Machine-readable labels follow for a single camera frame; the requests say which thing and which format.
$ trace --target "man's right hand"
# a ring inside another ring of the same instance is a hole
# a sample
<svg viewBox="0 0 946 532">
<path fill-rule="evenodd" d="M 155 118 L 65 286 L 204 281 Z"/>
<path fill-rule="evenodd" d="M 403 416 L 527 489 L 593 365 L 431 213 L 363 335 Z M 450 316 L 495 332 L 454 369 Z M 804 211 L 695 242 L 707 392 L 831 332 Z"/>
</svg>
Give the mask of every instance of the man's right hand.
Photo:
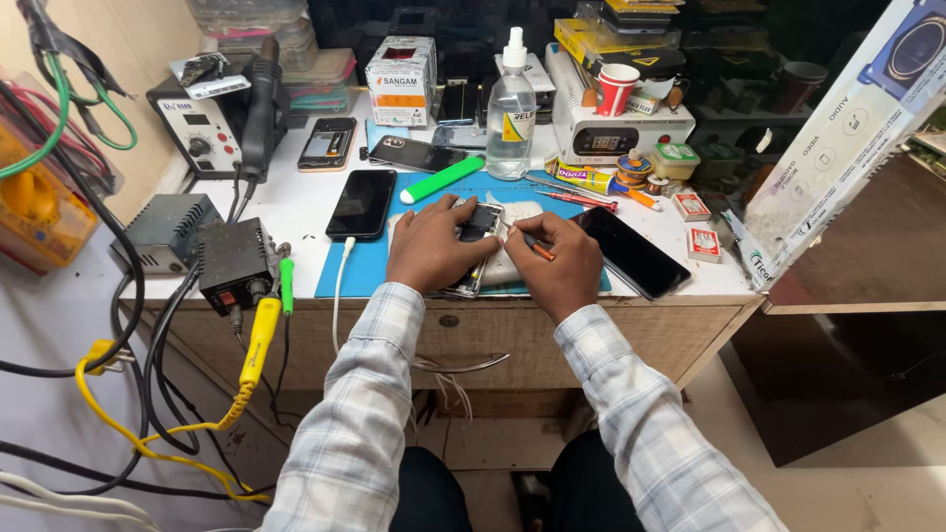
<svg viewBox="0 0 946 532">
<path fill-rule="evenodd" d="M 555 260 L 548 262 L 526 245 L 522 231 L 552 244 Z M 604 259 L 598 241 L 571 220 L 544 212 L 513 223 L 506 238 L 506 253 L 516 264 L 535 303 L 556 325 L 576 310 L 594 305 Z"/>
</svg>

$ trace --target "hand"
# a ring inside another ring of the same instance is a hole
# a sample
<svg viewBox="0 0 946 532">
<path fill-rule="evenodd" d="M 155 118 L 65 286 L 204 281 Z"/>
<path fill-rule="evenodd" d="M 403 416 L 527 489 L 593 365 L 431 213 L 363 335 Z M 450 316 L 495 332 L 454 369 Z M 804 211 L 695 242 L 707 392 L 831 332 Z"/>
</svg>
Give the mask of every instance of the hand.
<svg viewBox="0 0 946 532">
<path fill-rule="evenodd" d="M 456 194 L 444 194 L 417 214 L 409 210 L 394 227 L 394 241 L 388 256 L 386 282 L 407 285 L 420 293 L 431 293 L 459 281 L 476 263 L 496 253 L 499 237 L 460 242 L 456 226 L 469 220 L 477 197 L 450 208 Z"/>
<path fill-rule="evenodd" d="M 552 244 L 555 260 L 548 262 L 526 245 L 522 231 Z M 516 264 L 535 303 L 556 325 L 576 310 L 598 300 L 604 259 L 598 241 L 571 220 L 544 212 L 513 224 L 506 236 L 506 253 Z"/>
</svg>

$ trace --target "blue repair mat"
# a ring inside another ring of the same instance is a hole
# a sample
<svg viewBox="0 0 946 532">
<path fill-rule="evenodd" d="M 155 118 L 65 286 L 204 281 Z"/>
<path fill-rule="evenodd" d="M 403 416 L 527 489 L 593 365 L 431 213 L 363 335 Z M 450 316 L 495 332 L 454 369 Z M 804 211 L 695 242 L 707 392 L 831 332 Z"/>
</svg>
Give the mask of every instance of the blue repair mat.
<svg viewBox="0 0 946 532">
<path fill-rule="evenodd" d="M 549 174 L 542 170 L 529 172 L 530 175 L 544 179 L 550 179 Z M 394 198 L 391 200 L 391 206 L 388 207 L 386 219 L 390 219 L 395 214 L 403 214 L 409 209 L 414 212 L 420 211 L 424 205 L 435 203 L 446 193 L 457 194 L 461 198 L 468 198 L 476 194 L 481 202 L 486 201 L 486 191 L 493 193 L 496 200 L 500 203 L 526 202 L 534 201 L 542 205 L 543 211 L 551 211 L 562 218 L 571 218 L 581 213 L 584 209 L 578 204 L 570 204 L 554 200 L 548 196 L 536 194 L 536 190 L 546 190 L 554 192 L 547 186 L 538 183 L 520 179 L 518 181 L 501 181 L 490 176 L 484 171 L 470 174 L 451 186 L 436 192 L 427 198 L 413 205 L 404 205 L 398 199 L 401 190 L 410 185 L 430 177 L 428 173 L 410 172 L 398 173 L 397 181 L 394 184 Z M 319 285 L 315 289 L 315 297 L 334 297 L 335 282 L 339 275 L 339 265 L 342 263 L 342 251 L 344 251 L 344 242 L 332 242 L 332 247 L 328 250 L 328 257 L 325 258 L 325 266 L 322 268 L 322 276 L 319 277 Z M 388 227 L 385 224 L 384 234 L 380 239 L 371 242 L 358 242 L 352 249 L 348 260 L 345 262 L 345 271 L 342 274 L 341 297 L 370 297 L 375 293 L 375 289 L 384 283 L 386 267 L 388 264 Z M 611 290 L 611 282 L 607 274 L 601 272 L 601 291 Z M 505 285 L 496 285 L 483 287 L 480 294 L 498 294 L 498 293 L 529 293 L 526 290 L 525 283 L 519 281 Z"/>
</svg>

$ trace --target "drawer handle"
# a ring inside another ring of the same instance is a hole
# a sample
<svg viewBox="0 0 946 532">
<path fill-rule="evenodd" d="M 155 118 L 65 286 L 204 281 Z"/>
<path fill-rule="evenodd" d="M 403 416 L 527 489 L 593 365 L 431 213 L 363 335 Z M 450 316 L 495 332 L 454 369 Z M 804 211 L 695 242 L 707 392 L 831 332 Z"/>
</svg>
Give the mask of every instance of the drawer handle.
<svg viewBox="0 0 946 532">
<path fill-rule="evenodd" d="M 509 353 L 493 353 L 494 355 L 500 355 L 499 358 L 486 361 L 480 364 L 473 365 L 464 365 L 461 367 L 440 367 L 438 365 L 433 365 L 433 362 L 421 361 L 411 364 L 411 367 L 414 369 L 419 369 L 421 371 L 427 371 L 429 373 L 441 373 L 445 375 L 455 375 L 458 373 L 473 373 L 474 371 L 480 371 L 481 369 L 486 369 L 487 367 L 492 367 L 500 362 L 508 359 L 513 356 Z"/>
</svg>

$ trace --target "shirt sleeve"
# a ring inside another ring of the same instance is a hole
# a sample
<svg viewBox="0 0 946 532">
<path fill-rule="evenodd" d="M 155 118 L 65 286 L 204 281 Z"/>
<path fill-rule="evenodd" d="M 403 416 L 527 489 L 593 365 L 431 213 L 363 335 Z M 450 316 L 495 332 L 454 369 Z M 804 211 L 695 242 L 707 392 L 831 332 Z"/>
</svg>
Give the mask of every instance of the shirt sleeve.
<svg viewBox="0 0 946 532">
<path fill-rule="evenodd" d="M 263 532 L 388 529 L 424 310 L 404 285 L 375 291 L 296 430 Z"/>
<path fill-rule="evenodd" d="M 618 478 L 647 530 L 787 530 L 683 411 L 680 392 L 631 349 L 598 305 L 555 331 L 598 414 Z"/>
</svg>

